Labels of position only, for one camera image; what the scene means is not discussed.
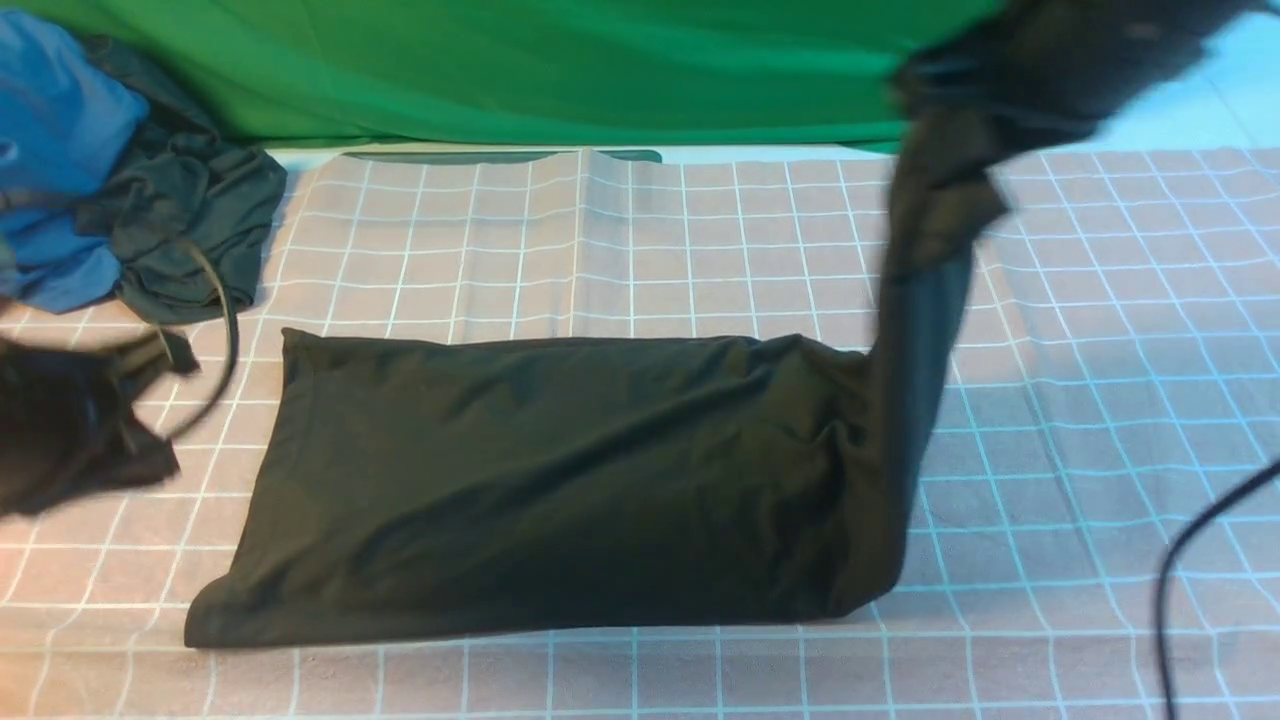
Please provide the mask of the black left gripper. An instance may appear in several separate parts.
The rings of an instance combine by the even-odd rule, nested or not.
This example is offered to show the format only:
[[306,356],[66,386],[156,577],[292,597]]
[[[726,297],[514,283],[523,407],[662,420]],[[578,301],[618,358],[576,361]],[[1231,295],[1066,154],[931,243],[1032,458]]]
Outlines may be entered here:
[[33,518],[175,477],[173,441],[146,427],[134,402],[164,375],[198,369],[188,340],[174,331],[84,350],[4,340],[1,515]]

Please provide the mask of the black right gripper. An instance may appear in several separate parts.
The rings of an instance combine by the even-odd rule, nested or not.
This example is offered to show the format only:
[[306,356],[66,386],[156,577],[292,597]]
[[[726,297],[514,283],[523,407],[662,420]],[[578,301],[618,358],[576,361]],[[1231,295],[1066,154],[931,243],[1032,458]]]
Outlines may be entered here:
[[1198,1],[1010,1],[892,76],[909,117],[970,108],[1027,149],[1093,135],[1201,59]]

